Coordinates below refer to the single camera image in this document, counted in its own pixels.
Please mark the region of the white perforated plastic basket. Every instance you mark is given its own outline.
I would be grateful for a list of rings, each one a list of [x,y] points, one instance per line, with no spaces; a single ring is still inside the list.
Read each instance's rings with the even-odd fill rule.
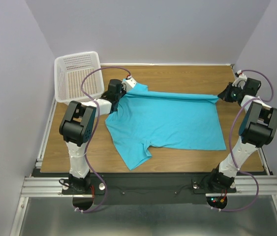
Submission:
[[[69,104],[75,100],[87,102],[92,98],[99,98],[104,93],[102,72],[98,71],[100,61],[97,52],[82,52],[61,56],[54,61],[55,100],[58,103]]]

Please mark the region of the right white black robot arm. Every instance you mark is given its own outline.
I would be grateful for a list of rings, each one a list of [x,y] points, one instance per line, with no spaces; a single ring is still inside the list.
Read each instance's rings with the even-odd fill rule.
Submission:
[[[230,148],[228,156],[212,170],[207,180],[207,186],[213,192],[234,188],[234,179],[245,161],[274,138],[277,108],[267,105],[256,96],[260,86],[259,80],[239,76],[218,95],[225,102],[237,102],[246,114],[239,128],[238,141]]]

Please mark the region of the turquoise t-shirt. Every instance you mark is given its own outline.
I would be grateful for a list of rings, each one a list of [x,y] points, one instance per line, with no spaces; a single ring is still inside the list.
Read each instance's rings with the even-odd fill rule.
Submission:
[[[149,147],[226,150],[216,102],[216,95],[157,92],[137,84],[105,124],[133,170],[152,157]]]

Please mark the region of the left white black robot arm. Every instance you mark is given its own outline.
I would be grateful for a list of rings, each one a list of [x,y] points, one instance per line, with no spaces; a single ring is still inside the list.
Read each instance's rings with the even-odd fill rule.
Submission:
[[[68,179],[60,179],[62,193],[85,194],[91,187],[90,167],[86,148],[92,139],[97,118],[115,112],[120,99],[136,85],[133,78],[120,81],[112,79],[108,89],[98,99],[89,102],[71,101],[59,127],[59,133],[68,148],[70,170]]]

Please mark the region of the aluminium extrusion frame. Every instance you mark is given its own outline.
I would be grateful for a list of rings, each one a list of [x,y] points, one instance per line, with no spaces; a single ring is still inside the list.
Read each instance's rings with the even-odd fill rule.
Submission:
[[[73,209],[72,196],[62,194],[67,177],[67,149],[58,133],[65,106],[54,103],[36,167],[24,179],[13,236],[277,236],[277,175],[262,149],[243,169],[259,181],[239,176],[237,192],[228,195],[226,212],[206,204],[104,205],[99,212]],[[151,148],[152,158],[129,171],[101,120],[88,151],[101,173],[209,173],[228,151]]]

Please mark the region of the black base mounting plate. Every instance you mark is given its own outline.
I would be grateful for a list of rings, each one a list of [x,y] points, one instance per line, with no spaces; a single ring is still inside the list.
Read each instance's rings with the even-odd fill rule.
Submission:
[[[94,204],[158,205],[206,204],[209,195],[235,193],[236,189],[217,189],[210,185],[209,173],[101,173],[90,174],[88,188],[73,188],[67,179],[62,194],[73,199],[89,198]]]

